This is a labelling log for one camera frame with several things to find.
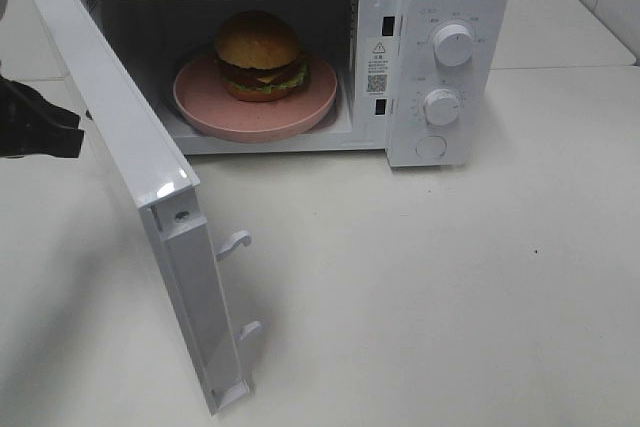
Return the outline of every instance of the pink plate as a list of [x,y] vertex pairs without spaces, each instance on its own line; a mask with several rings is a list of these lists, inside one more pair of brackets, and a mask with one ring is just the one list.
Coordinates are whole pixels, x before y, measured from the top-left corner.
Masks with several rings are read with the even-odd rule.
[[327,114],[336,97],[333,68],[317,56],[309,58],[309,79],[288,96],[273,102],[244,102],[227,93],[218,65],[201,55],[178,73],[173,95],[187,121],[220,139],[257,143],[287,139],[309,130]]

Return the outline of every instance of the sticker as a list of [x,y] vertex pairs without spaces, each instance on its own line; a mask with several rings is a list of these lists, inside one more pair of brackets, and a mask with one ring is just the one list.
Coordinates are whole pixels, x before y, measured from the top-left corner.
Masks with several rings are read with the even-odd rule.
[[394,37],[371,37],[365,43],[364,95],[384,97],[390,90],[393,63],[397,57]]

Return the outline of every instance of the white microwave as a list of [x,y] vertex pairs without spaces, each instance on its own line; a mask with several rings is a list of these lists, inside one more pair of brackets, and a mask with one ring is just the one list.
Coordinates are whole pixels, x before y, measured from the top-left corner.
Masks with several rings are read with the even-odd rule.
[[[34,0],[142,218],[212,412],[248,391],[185,155],[385,149],[391,167],[464,163],[507,0]],[[336,72],[326,116],[274,142],[206,135],[175,106],[176,73],[243,10],[276,14]]]

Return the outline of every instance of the open microwave door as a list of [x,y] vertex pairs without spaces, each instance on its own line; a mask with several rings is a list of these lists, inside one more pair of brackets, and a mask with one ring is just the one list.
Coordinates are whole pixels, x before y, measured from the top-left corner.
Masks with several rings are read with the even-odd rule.
[[199,179],[94,23],[83,0],[34,0],[138,209],[212,413],[248,392],[218,275],[220,260],[198,205]]

